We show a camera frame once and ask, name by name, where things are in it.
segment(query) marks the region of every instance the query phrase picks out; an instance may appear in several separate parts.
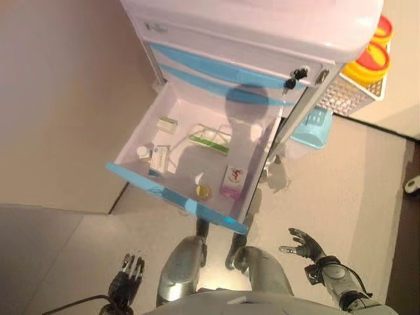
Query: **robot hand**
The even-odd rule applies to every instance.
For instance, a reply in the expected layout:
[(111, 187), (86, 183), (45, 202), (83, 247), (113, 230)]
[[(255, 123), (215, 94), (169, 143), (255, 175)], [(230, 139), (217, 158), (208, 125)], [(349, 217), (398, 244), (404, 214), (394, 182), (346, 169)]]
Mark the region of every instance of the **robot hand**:
[(293, 240), (301, 245), (297, 247), (280, 246), (280, 253), (291, 253), (304, 258), (310, 258), (314, 263), (317, 263), (320, 259), (326, 257), (326, 254), (324, 253), (324, 250), (322, 250), (320, 244), (318, 244), (308, 234), (297, 228), (290, 228), (289, 232), (291, 235), (296, 236)]
[(129, 307), (133, 302), (138, 287), (142, 283), (144, 260), (138, 257), (135, 267), (133, 268), (136, 257), (126, 254), (123, 259), (121, 270), (112, 280), (108, 289), (108, 295), (113, 301), (112, 304), (104, 306), (100, 314), (132, 314), (133, 311)]

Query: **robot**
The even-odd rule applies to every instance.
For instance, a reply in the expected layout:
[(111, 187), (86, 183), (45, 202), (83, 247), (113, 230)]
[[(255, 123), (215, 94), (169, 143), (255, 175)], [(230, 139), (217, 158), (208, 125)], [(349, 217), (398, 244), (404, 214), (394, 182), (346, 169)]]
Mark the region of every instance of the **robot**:
[[(281, 264), (269, 253), (259, 248), (246, 246), (246, 236), (234, 234), (226, 258), (228, 269), (238, 269), (249, 277), (252, 291), (224, 289), (197, 290), (200, 268), (206, 263), (206, 239), (209, 223), (198, 219), (196, 235), (184, 238), (169, 256), (161, 272), (157, 290), (157, 308), (146, 315), (397, 315), (389, 306), (371, 299), (360, 277), (333, 255), (326, 255), (321, 246), (307, 233), (290, 228), (297, 247), (280, 246), (280, 253), (296, 254), (313, 263), (305, 268), (312, 285), (322, 284), (333, 297), (339, 309), (299, 299), (293, 296), (289, 280)], [(141, 257), (134, 264), (135, 256), (124, 258), (123, 268), (112, 281), (107, 304), (100, 315), (132, 315), (129, 305), (133, 302), (144, 270)], [(72, 303), (44, 313), (54, 314), (80, 302)]]

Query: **wire basket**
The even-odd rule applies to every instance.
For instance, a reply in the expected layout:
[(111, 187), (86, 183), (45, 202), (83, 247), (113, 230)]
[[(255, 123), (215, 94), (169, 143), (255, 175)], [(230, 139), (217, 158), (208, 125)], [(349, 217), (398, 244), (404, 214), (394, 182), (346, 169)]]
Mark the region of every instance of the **wire basket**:
[[(389, 44), (387, 45), (387, 51), (390, 52)], [(340, 73), (327, 87), (316, 105), (332, 110), (337, 114), (349, 116), (374, 100), (383, 100), (385, 87), (387, 86), (387, 76), (388, 74), (382, 80), (364, 87)]]

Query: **blue plastic container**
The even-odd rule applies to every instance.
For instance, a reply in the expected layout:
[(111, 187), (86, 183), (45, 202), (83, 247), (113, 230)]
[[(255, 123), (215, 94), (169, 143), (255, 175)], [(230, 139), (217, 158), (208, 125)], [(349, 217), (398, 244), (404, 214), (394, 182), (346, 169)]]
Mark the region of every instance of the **blue plastic container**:
[(332, 111), (315, 107), (295, 129), (291, 139), (313, 149), (322, 149), (327, 144), (332, 123)]

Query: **black cable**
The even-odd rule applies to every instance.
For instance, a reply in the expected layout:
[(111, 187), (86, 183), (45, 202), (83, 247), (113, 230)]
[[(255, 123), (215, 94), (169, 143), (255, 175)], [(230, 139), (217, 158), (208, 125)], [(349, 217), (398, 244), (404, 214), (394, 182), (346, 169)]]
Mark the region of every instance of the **black cable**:
[(56, 309), (54, 309), (54, 310), (50, 310), (50, 311), (48, 311), (48, 312), (42, 313), (42, 315), (50, 315), (50, 314), (54, 314), (54, 313), (60, 312), (61, 310), (65, 310), (66, 308), (73, 307), (73, 306), (75, 306), (75, 305), (79, 305), (79, 304), (86, 303), (86, 302), (93, 301), (93, 300), (97, 300), (97, 299), (105, 299), (105, 300), (107, 300), (110, 304), (113, 304), (113, 303), (114, 303), (114, 302), (111, 300), (111, 298), (109, 298), (109, 297), (108, 297), (108, 296), (106, 296), (106, 295), (95, 295), (94, 297), (87, 297), (86, 299), (83, 299), (83, 300), (78, 300), (78, 301), (76, 301), (76, 302), (73, 302), (73, 303), (70, 303), (70, 304), (67, 304), (67, 305), (64, 305), (64, 306), (58, 307), (58, 308), (56, 308)]
[(360, 287), (362, 288), (363, 292), (366, 293), (366, 295), (368, 297), (373, 297), (373, 294), (372, 293), (368, 293), (366, 291), (365, 285), (363, 284), (363, 281), (362, 281), (361, 277), (359, 277), (359, 275), (353, 269), (351, 269), (348, 266), (345, 266), (343, 264), (341, 264), (341, 266), (343, 266), (344, 268), (346, 268), (348, 271), (350, 271), (353, 274), (354, 277), (356, 277), (357, 281), (360, 284)]

